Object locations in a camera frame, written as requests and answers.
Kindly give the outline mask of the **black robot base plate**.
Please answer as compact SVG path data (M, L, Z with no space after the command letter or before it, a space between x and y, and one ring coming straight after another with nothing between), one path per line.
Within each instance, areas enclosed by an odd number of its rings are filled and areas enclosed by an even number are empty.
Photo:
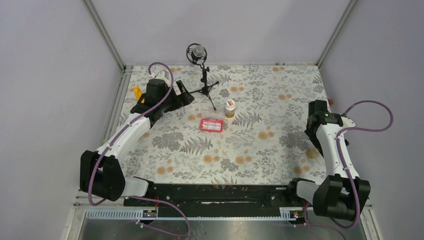
M252 203L264 207L302 207L305 200L295 193L291 184L176 184L150 182L147 199L161 200L182 206L188 203Z

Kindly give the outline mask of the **red pill organizer box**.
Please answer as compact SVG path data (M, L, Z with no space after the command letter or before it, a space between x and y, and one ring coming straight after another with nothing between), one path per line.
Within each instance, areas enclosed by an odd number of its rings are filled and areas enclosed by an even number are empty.
M199 129L204 132L222 133L225 126L224 112L217 110L202 110Z

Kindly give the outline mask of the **white pill bottle orange label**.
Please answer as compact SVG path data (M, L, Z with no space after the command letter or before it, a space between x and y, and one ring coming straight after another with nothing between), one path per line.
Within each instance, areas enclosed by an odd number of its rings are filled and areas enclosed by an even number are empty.
M228 99L225 102L225 111L224 114L227 118L232 118L235 115L235 101L233 99Z

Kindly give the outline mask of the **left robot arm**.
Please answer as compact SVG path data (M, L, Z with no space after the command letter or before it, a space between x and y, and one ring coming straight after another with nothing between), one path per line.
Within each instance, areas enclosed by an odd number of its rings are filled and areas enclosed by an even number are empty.
M139 177L125 177L121 168L125 156L138 139L147 133L164 113L189 105L194 97L183 82L175 82L180 93L163 79L150 79L146 91L121 128L95 151L86 150L80 158L79 188L85 193L116 201L135 196L144 206L152 204L155 192L152 183Z

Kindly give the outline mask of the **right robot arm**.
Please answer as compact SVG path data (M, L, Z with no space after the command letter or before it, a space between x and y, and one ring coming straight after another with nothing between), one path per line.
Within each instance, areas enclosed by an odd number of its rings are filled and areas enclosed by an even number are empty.
M309 102L304 132L324 158L327 176L321 184L297 177L290 181L286 198L291 205L306 201L317 216L353 223L359 220L371 186L360 178L348 153L344 133L355 126L350 118L331 113L326 101Z

